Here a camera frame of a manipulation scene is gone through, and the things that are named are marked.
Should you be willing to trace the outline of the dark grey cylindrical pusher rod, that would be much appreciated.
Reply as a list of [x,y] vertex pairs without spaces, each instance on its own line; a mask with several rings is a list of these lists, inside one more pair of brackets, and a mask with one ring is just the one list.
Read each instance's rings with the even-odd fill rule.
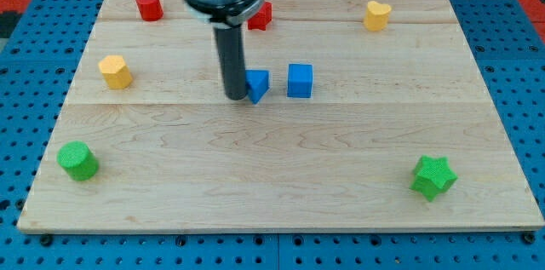
[[225,95],[233,101],[247,95],[244,41],[240,26],[214,29]]

